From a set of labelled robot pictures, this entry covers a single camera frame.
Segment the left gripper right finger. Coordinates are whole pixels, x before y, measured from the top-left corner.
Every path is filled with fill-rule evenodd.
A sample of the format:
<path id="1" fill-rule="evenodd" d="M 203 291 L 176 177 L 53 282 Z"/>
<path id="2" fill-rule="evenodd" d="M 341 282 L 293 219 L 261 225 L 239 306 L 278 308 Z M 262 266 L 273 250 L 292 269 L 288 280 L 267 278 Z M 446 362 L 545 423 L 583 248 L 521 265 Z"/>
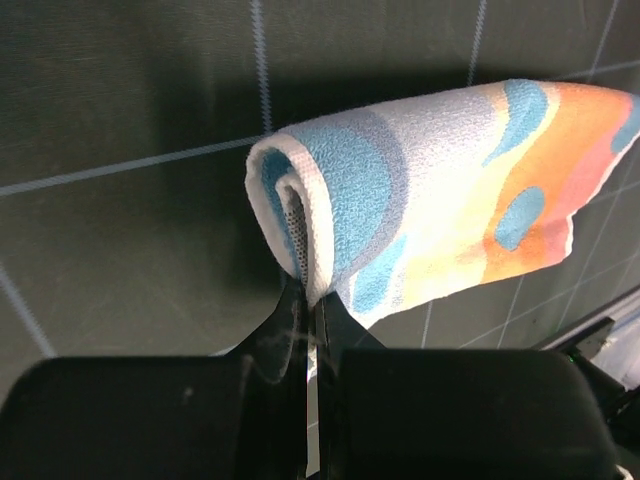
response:
<path id="1" fill-rule="evenodd" d="M 615 445 L 557 350 L 389 349 L 314 309 L 322 479 L 611 479 Z"/>

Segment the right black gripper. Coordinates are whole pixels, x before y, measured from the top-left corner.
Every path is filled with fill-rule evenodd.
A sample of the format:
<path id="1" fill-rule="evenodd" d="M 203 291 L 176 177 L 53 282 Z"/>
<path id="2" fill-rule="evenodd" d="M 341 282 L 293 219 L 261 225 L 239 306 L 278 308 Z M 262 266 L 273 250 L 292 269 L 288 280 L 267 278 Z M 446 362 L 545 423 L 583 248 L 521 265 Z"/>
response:
<path id="1" fill-rule="evenodd" d="M 608 316 L 591 319 L 539 343 L 540 350 L 563 353 L 585 376 L 614 440 L 627 450 L 639 449 L 639 387 L 626 387 L 593 359 L 614 328 Z"/>

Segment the blue patterned towel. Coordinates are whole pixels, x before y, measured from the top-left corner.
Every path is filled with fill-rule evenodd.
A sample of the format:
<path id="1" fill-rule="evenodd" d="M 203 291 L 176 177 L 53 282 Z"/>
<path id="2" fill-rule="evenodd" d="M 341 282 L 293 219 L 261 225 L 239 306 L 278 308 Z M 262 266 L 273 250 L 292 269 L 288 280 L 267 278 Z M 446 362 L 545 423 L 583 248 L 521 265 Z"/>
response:
<path id="1" fill-rule="evenodd" d="M 637 95 L 510 79 L 392 100 L 254 144 L 245 188 L 315 306 L 361 326 L 554 266 L 639 137 Z"/>

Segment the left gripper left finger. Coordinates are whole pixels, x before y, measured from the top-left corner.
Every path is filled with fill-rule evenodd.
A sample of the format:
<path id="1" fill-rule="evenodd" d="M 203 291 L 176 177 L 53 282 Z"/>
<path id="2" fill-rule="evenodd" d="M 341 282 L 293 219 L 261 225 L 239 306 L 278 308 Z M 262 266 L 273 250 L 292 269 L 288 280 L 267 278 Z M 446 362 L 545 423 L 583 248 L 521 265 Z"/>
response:
<path id="1" fill-rule="evenodd" d="M 308 307 L 288 280 L 223 355 L 59 357 L 1 408 L 5 479 L 302 479 Z"/>

